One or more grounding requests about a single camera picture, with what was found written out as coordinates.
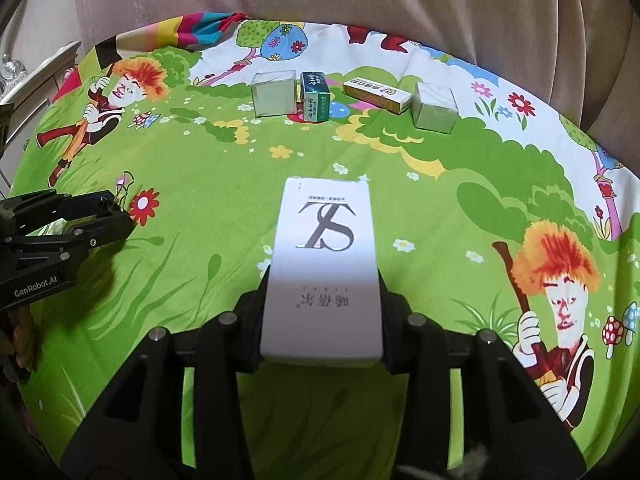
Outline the right hand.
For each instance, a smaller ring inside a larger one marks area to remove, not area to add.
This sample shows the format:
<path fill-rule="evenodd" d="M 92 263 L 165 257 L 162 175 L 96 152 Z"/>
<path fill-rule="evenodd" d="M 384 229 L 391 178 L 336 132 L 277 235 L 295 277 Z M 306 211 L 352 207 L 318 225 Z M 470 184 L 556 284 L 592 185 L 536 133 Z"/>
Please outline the right hand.
<path fill-rule="evenodd" d="M 36 356 L 36 329 L 30 305 L 1 313 L 1 367 L 13 356 L 21 370 L 31 372 Z"/>

